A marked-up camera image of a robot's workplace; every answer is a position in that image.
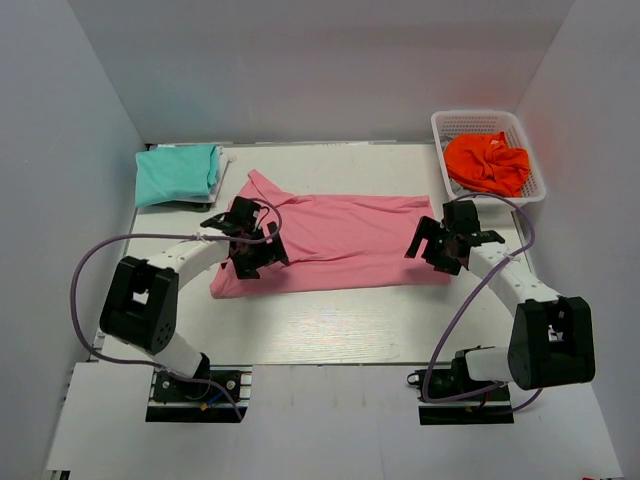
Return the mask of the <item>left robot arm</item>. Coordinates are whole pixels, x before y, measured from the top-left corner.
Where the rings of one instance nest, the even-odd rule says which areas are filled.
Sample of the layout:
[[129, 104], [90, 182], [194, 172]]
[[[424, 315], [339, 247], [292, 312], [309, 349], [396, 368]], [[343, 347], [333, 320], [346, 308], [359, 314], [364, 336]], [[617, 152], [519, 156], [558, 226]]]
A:
[[236, 197], [190, 235], [158, 234], [177, 243], [148, 258], [124, 257], [117, 265], [100, 317], [102, 332], [177, 376], [177, 387], [199, 399], [211, 387], [210, 361], [177, 332], [181, 289], [215, 265], [228, 264], [241, 281], [257, 280], [275, 263], [287, 265], [280, 236], [283, 219], [271, 203]]

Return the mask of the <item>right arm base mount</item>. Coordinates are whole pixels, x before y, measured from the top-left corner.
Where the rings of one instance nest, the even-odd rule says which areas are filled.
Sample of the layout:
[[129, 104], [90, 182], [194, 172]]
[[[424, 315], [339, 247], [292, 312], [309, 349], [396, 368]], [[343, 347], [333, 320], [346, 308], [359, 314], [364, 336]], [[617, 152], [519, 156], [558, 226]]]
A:
[[[414, 370], [406, 377], [409, 387], [417, 391], [419, 424], [421, 426], [472, 426], [511, 425], [514, 414], [509, 389], [499, 389], [466, 397], [454, 402], [429, 403], [422, 395], [425, 369]], [[431, 376], [428, 393], [432, 399], [440, 400], [467, 394], [485, 386], [488, 382], [471, 382], [464, 385], [454, 379], [452, 368], [436, 368]]]

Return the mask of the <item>pink t-shirt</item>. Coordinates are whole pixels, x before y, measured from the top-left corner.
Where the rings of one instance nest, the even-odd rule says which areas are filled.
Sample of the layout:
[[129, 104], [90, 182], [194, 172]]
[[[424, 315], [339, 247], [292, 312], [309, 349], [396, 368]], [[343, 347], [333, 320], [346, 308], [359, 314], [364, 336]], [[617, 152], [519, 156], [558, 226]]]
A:
[[247, 280], [232, 265], [221, 267], [209, 287], [215, 299], [450, 282], [421, 258], [405, 255], [419, 220], [434, 214], [426, 196], [294, 195], [256, 170], [239, 194], [277, 208], [267, 218], [283, 222], [289, 263]]

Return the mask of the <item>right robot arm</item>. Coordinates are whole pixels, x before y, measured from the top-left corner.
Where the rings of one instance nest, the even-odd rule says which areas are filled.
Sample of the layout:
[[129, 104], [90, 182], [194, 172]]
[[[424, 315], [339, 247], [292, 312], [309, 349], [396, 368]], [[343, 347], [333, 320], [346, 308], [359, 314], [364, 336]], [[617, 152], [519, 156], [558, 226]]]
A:
[[457, 352], [449, 377], [438, 382], [430, 363], [422, 374], [421, 398], [427, 403], [457, 402], [502, 388], [522, 390], [591, 382], [596, 374], [592, 313], [581, 297], [566, 297], [545, 285], [493, 230], [482, 230], [469, 195], [443, 206], [444, 217], [419, 220], [406, 252], [440, 273], [467, 270], [489, 288], [513, 317], [505, 348], [474, 347]]

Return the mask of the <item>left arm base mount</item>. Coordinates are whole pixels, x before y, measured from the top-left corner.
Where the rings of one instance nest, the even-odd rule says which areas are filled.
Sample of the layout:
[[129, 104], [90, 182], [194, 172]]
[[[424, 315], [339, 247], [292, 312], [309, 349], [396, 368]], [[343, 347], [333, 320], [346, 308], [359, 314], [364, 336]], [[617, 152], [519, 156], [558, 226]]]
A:
[[236, 424], [246, 414], [252, 385], [252, 368], [212, 367], [211, 381], [223, 390], [189, 384], [167, 372], [154, 373], [146, 408], [148, 423]]

